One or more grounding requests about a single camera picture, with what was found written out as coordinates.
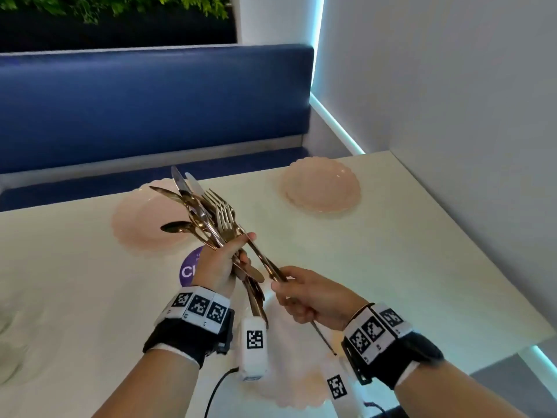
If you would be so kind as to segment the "person's left hand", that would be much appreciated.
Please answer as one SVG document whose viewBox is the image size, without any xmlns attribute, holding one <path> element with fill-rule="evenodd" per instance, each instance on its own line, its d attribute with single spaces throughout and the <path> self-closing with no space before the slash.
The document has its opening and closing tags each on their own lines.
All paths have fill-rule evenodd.
<svg viewBox="0 0 557 418">
<path fill-rule="evenodd" d="M 234 275 L 231 275 L 235 254 L 238 254 L 243 265 L 251 264 L 251 260 L 243 248 L 226 250 L 226 245 L 224 245 L 213 250 L 204 246 L 191 286 L 204 287 L 229 299 L 233 295 L 237 280 Z"/>
</svg>

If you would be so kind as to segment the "person's right hand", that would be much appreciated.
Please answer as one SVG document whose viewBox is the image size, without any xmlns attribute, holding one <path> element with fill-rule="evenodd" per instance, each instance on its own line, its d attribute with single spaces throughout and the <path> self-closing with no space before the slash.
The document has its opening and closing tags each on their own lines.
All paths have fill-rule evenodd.
<svg viewBox="0 0 557 418">
<path fill-rule="evenodd" d="M 307 280 L 272 282 L 278 303 L 297 323 L 320 323 L 343 331 L 353 316 L 369 302 L 349 288 L 307 269 Z"/>
</svg>

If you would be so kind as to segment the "gold fork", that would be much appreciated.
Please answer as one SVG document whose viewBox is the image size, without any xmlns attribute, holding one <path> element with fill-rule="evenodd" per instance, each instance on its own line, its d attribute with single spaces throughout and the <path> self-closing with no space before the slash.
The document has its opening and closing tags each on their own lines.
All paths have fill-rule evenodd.
<svg viewBox="0 0 557 418">
<path fill-rule="evenodd" d="M 229 206 L 228 203 L 218 203 L 216 206 L 216 209 L 219 211 L 221 218 L 221 221 L 226 224 L 229 224 L 232 229 L 234 231 L 238 231 L 240 233 L 246 233 L 245 230 L 243 230 L 243 228 L 237 224 L 236 220 L 233 217 L 232 214 L 232 210 Z M 275 264 L 270 261 L 262 252 L 261 250 L 254 244 L 253 241 L 249 241 L 248 245 L 250 245 L 250 247 L 252 248 L 252 250 L 254 251 L 254 253 L 258 256 L 258 258 L 260 259 L 261 263 L 263 263 L 263 266 L 266 268 L 269 276 L 274 280 L 274 281 L 280 281 L 280 282 L 288 282 L 287 277 L 284 275 L 284 273 L 282 271 L 280 271 L 280 269 L 275 266 Z M 314 321 L 310 321 L 310 324 L 312 325 L 312 327 L 314 328 L 314 330 L 317 332 L 317 334 L 319 335 L 319 337 L 321 338 L 321 340 L 324 342 L 324 344 L 328 347 L 328 349 L 331 351 L 333 356 L 337 356 L 337 353 L 334 351 L 333 347 L 331 346 L 331 344 L 328 342 L 328 340 L 325 338 L 325 336 L 323 335 L 323 333 L 321 332 L 321 330 L 319 329 L 319 327 L 317 326 L 317 324 Z"/>
<path fill-rule="evenodd" d="M 204 193 L 204 197 L 208 202 L 212 203 L 216 210 L 217 227 L 220 235 L 226 242 L 229 242 L 237 236 L 237 225 L 233 216 L 232 207 L 212 189 L 208 189 Z"/>
</svg>

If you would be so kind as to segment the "gold spoon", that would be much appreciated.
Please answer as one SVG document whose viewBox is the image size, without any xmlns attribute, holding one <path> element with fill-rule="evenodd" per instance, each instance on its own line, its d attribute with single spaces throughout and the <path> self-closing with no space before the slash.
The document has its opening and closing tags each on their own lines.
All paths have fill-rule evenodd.
<svg viewBox="0 0 557 418">
<path fill-rule="evenodd" d="M 185 200 L 181 197 L 181 195 L 176 194 L 175 192 L 172 192 L 169 189 L 164 189 L 164 188 L 160 188 L 160 187 L 156 187 L 156 186 L 149 186 L 150 189 L 155 190 L 156 192 L 158 192 L 159 194 L 164 195 L 165 197 L 179 203 L 179 204 L 183 204 L 186 209 L 188 210 L 188 215 L 189 215 L 189 222 L 195 224 L 198 227 L 198 231 L 202 236 L 206 236 L 207 238 L 210 238 L 211 241 L 213 241 L 215 243 L 214 238 L 212 237 L 212 235 L 209 233 L 209 229 L 206 226 L 206 224 L 204 224 L 205 220 L 200 220 L 200 217 L 195 213 L 195 211 L 192 208 L 188 207 L 188 204 L 185 202 Z"/>
<path fill-rule="evenodd" d="M 206 246 L 209 246 L 213 250 L 218 249 L 217 245 L 213 241 L 211 241 L 210 238 L 207 238 L 206 236 L 202 236 L 198 231 L 198 227 L 191 222 L 174 221 L 162 225 L 160 229 L 163 232 L 167 232 L 167 233 L 190 233 Z"/>
</svg>

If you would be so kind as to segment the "person's right forearm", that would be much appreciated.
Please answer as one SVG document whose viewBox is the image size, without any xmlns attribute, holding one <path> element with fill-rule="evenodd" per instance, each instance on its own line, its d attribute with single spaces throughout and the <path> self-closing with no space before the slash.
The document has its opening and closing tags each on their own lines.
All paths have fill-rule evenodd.
<svg viewBox="0 0 557 418">
<path fill-rule="evenodd" d="M 418 365 L 394 393 L 409 418 L 528 418 L 448 361 Z"/>
</svg>

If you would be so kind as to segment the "person's left forearm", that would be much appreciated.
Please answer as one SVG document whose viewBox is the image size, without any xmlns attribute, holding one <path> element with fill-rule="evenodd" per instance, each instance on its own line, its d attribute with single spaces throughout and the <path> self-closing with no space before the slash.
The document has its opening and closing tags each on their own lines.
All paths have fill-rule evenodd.
<svg viewBox="0 0 557 418">
<path fill-rule="evenodd" d="M 183 354 L 151 349 L 92 418 L 185 418 L 199 371 Z"/>
</svg>

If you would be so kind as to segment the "purple round sticker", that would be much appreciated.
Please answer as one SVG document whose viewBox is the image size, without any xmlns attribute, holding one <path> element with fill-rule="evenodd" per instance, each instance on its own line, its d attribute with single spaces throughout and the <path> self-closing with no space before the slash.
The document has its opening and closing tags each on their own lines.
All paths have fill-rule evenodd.
<svg viewBox="0 0 557 418">
<path fill-rule="evenodd" d="M 182 287 L 191 286 L 191 282 L 196 274 L 197 265 L 203 247 L 198 247 L 186 255 L 179 269 L 179 282 Z"/>
</svg>

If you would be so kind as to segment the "pink scalloped plate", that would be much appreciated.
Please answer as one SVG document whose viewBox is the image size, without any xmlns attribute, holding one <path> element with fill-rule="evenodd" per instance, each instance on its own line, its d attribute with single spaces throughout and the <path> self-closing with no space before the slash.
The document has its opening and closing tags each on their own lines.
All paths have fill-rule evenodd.
<svg viewBox="0 0 557 418">
<path fill-rule="evenodd" d="M 113 235 L 126 251 L 135 256 L 155 258 L 178 253 L 186 255 L 202 247 L 190 233 L 168 233 L 161 226 L 189 221 L 185 206 L 151 189 L 157 186 L 175 190 L 169 179 L 152 181 L 126 194 L 111 219 Z"/>
<path fill-rule="evenodd" d="M 255 396 L 279 408 L 318 408 L 329 400 L 321 363 L 333 358 L 312 324 L 299 324 L 270 294 L 264 303 L 269 365 L 265 375 L 250 383 Z"/>
<path fill-rule="evenodd" d="M 277 184 L 289 203 L 312 213 L 341 213 L 361 201 L 358 177 L 335 159 L 298 159 L 284 169 Z"/>
</svg>

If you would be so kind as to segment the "blue bench seat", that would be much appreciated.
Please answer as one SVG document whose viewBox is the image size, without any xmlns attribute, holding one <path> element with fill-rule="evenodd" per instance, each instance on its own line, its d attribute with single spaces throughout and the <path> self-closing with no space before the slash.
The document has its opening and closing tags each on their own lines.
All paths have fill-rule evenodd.
<svg viewBox="0 0 557 418">
<path fill-rule="evenodd" d="M 181 174 L 198 180 L 286 167 L 309 156 L 304 147 L 272 150 L 177 165 Z M 0 212 L 47 204 L 107 196 L 138 189 L 143 184 L 171 177 L 170 167 L 88 176 L 61 182 L 8 189 L 0 194 Z"/>
</svg>

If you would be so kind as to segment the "blue bench backrest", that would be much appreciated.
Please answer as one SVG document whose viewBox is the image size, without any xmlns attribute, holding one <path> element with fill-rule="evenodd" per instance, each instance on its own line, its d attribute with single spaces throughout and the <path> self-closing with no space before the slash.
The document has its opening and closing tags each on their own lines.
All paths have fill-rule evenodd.
<svg viewBox="0 0 557 418">
<path fill-rule="evenodd" d="M 0 174 L 304 134 L 303 44 L 0 55 Z"/>
</svg>

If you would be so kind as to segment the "dark planter box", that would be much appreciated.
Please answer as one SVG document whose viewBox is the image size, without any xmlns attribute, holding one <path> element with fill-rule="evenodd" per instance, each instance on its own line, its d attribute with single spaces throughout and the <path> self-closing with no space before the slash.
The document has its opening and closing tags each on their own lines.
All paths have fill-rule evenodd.
<svg viewBox="0 0 557 418">
<path fill-rule="evenodd" d="M 87 24 L 73 14 L 0 9 L 0 53 L 233 44 L 236 23 L 228 13 L 218 19 L 166 5 L 118 16 L 102 12 L 97 24 Z"/>
</svg>

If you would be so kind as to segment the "table edge light strip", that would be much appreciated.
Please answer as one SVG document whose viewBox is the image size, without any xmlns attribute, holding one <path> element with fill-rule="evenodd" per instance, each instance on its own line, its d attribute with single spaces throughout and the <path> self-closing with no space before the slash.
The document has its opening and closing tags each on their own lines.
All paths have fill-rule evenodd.
<svg viewBox="0 0 557 418">
<path fill-rule="evenodd" d="M 557 400 L 557 366 L 537 345 L 521 350 L 518 355 L 553 398 Z"/>
</svg>

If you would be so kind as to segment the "green plant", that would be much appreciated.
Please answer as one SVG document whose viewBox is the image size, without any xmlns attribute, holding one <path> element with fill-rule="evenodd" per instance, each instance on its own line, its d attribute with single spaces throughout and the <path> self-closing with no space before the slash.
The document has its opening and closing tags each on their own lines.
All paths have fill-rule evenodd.
<svg viewBox="0 0 557 418">
<path fill-rule="evenodd" d="M 145 13 L 157 6 L 195 10 L 204 16 L 227 19 L 231 0 L 0 0 L 0 10 L 31 9 L 54 16 L 72 15 L 83 23 L 97 24 L 101 13 L 119 16 L 136 10 Z"/>
</svg>

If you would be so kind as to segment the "wall light strip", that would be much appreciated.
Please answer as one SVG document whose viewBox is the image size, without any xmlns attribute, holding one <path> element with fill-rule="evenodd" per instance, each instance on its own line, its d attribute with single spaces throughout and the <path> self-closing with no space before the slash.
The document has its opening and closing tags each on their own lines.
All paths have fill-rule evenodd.
<svg viewBox="0 0 557 418">
<path fill-rule="evenodd" d="M 303 147 L 311 154 L 327 158 L 340 158 L 348 155 L 363 155 L 365 151 L 358 145 L 344 127 L 314 94 L 314 82 L 318 69 L 320 34 L 326 0 L 315 0 L 315 14 L 312 26 L 311 44 L 314 49 L 311 91 L 310 91 L 310 129 L 303 136 Z"/>
</svg>

